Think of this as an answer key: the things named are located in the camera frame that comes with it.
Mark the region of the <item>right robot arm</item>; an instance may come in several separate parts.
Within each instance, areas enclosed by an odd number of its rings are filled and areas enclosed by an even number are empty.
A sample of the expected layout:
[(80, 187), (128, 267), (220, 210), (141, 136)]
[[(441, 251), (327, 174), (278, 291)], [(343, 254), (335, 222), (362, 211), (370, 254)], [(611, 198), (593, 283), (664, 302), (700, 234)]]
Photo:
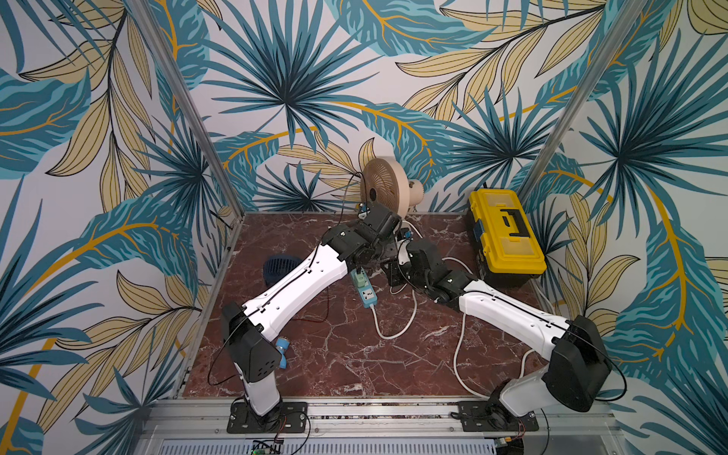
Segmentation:
[(547, 361), (538, 371), (494, 390), (489, 402), (500, 413), (523, 417), (555, 404), (587, 413), (593, 407), (612, 364), (592, 320), (568, 320), (500, 292), (465, 270), (449, 267), (435, 244), (425, 239), (400, 241), (394, 261), (405, 280), (435, 303), (493, 325)]

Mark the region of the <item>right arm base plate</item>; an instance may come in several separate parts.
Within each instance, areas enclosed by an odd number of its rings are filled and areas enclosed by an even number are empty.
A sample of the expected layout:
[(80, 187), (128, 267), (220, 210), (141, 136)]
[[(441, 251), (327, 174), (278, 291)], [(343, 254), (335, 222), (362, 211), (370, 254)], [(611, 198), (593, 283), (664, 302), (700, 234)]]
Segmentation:
[(485, 401), (460, 401), (450, 417), (459, 421), (464, 432), (500, 432), (512, 435), (537, 431), (538, 419), (531, 411), (523, 417), (513, 416), (500, 404)]

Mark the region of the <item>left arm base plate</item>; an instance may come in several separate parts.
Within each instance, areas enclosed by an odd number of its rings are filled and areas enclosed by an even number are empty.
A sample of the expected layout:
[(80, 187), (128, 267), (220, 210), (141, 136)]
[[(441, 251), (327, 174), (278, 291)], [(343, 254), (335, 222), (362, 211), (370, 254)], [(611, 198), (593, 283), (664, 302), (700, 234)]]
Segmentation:
[(248, 405), (246, 400), (236, 400), (231, 404), (227, 433), (305, 433), (307, 430), (307, 411), (308, 404), (306, 402), (281, 402), (269, 413), (260, 416)]

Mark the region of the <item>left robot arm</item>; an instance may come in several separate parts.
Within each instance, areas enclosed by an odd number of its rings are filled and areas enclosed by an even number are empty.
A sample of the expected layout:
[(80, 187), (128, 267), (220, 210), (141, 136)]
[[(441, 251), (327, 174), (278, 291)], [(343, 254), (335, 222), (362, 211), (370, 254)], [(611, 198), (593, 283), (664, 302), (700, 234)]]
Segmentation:
[(224, 349), (254, 415), (267, 417), (282, 401), (275, 378), (282, 360), (275, 341), (282, 329), (331, 284), (378, 260), (400, 225), (397, 213), (372, 203), (363, 218), (330, 227), (313, 252), (269, 290), (223, 308)]

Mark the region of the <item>blue power strip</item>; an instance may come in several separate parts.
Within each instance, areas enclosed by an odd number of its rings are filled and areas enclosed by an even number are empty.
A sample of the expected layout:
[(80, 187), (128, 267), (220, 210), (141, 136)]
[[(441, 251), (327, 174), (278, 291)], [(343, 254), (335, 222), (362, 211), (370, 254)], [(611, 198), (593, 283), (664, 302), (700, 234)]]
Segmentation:
[(374, 307), (377, 304), (377, 294), (367, 273), (362, 268), (355, 268), (350, 272), (350, 276), (364, 307)]

